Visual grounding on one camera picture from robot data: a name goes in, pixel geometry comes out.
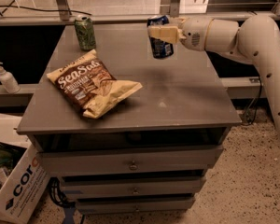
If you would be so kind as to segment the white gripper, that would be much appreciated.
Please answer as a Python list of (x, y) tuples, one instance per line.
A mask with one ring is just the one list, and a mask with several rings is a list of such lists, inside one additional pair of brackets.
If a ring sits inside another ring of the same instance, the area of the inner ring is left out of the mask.
[(150, 37), (182, 45), (191, 50), (204, 51), (207, 31), (212, 19), (208, 17), (170, 17), (170, 25), (152, 25), (147, 28)]

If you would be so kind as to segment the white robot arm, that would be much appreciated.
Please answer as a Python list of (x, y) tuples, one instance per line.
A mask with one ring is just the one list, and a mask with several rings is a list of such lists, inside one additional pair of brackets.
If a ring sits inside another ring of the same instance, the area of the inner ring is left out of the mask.
[(256, 67), (280, 140), (280, 30), (266, 15), (254, 15), (242, 24), (209, 17), (178, 18), (150, 25), (148, 35), (181, 43), (186, 49), (214, 52), (238, 63)]

